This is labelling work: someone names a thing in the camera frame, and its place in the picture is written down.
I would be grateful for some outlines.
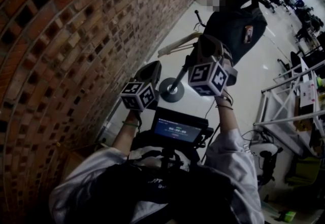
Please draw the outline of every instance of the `white floor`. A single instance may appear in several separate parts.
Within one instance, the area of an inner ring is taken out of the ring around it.
[[[193,32],[194,25],[198,22],[194,14],[195,10],[199,11],[204,22],[207,22],[212,14],[212,12],[207,11],[206,7],[194,2],[164,39],[159,49]],[[275,14],[272,14],[264,6],[261,6],[261,10],[268,22],[268,27],[259,42],[236,65],[235,68],[239,72],[237,83],[229,88],[229,93],[234,99],[233,107],[241,133],[253,129],[252,124],[257,116],[261,90],[273,85],[273,78],[282,71],[277,59],[288,62],[287,58],[290,57],[290,52],[298,51],[294,34],[300,29],[301,24],[295,14],[289,15],[283,7],[277,7]],[[190,54],[190,50],[161,57],[159,59],[162,64],[160,81],[168,77],[176,77],[187,54]],[[157,60],[157,54],[154,54],[149,62],[154,60]],[[184,97],[176,103],[167,103],[160,99],[159,106],[204,118],[213,98],[200,97],[194,92],[187,84],[187,75],[183,78],[182,83],[185,87]],[[113,137],[118,133],[127,114],[128,111],[121,104],[108,124],[108,132]],[[141,114],[142,130],[151,128],[153,117],[154,111],[151,110],[145,110]],[[207,119],[211,127],[216,128],[218,126],[219,116],[216,108],[211,109]],[[111,144],[112,141],[113,138],[108,138],[107,143]],[[203,156],[205,150],[199,149],[198,152],[200,156]],[[278,155],[278,162],[280,163],[277,163],[275,169],[274,177],[277,181],[274,185],[279,189],[287,188],[283,183],[283,177],[289,167],[291,157],[290,152],[283,152]]]

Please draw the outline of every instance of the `white sleeve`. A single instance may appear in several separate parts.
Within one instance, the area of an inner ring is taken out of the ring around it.
[[[70,194],[78,189],[78,196],[90,197],[88,192],[91,183],[112,165],[125,163],[127,157],[115,148],[101,149],[83,161],[66,179],[56,187],[49,198],[49,208],[55,223],[64,223],[66,201]]]
[[[264,223],[254,158],[238,129],[220,134],[207,148],[205,165],[228,177],[235,187],[231,207],[242,223]]]

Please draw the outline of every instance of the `green object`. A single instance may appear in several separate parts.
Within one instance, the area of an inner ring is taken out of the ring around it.
[[[318,85],[318,87],[322,87],[323,86],[323,79],[320,78],[320,77],[317,77],[316,79],[317,79],[317,85]]]
[[[285,216],[284,216],[284,218],[283,218],[283,221],[286,222],[286,223],[290,223],[290,222],[294,219],[295,215],[296,215],[295,212],[293,212],[293,211],[288,211],[288,212],[285,214]]]
[[[126,123],[125,121],[122,121],[123,124],[126,124],[126,125],[131,125],[131,126],[134,126],[134,127],[139,127],[137,124],[133,124],[133,123]]]
[[[318,175],[320,169],[320,159],[315,157],[307,157],[305,159],[298,159],[294,173],[287,176],[285,181],[293,186],[307,186],[312,185]]]

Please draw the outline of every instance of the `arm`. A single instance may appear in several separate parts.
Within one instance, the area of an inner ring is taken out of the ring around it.
[[[136,125],[139,124],[134,112],[130,110],[124,125],[122,126],[120,132],[118,132],[117,137],[113,143],[113,147],[121,151],[126,156],[129,155],[132,146],[134,134],[136,132]]]
[[[65,223],[67,213],[74,205],[73,203],[71,205],[71,200],[82,205],[91,198],[97,180],[108,168],[126,162],[136,131],[134,125],[138,124],[132,111],[128,114],[125,123],[118,133],[113,147],[93,153],[52,191],[49,207],[56,223]]]
[[[253,155],[244,148],[231,104],[221,98],[216,101],[220,134],[207,148],[205,165],[230,179],[235,187],[231,207],[242,222],[264,223]]]

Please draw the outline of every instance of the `display screen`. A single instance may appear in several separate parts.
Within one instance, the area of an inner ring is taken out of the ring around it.
[[[154,133],[157,135],[170,137],[190,143],[195,141],[200,132],[200,128],[171,122],[161,118],[158,119],[156,127],[154,129]]]

